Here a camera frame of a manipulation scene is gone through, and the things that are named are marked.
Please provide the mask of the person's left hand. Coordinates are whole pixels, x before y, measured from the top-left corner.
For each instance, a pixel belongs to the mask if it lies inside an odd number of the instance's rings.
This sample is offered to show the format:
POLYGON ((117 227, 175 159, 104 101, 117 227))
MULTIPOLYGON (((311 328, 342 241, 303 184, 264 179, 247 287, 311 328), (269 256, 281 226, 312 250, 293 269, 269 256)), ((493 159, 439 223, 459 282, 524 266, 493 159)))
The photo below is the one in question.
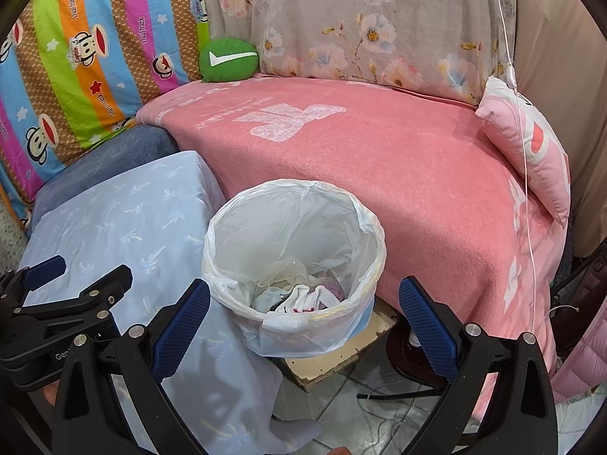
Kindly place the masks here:
POLYGON ((54 406, 55 402, 57 401, 59 384, 60 384, 60 381, 57 380, 48 385, 45 385, 45 387, 42 388, 42 393, 43 393, 45 400, 48 402, 48 404, 50 404, 52 406, 54 406))

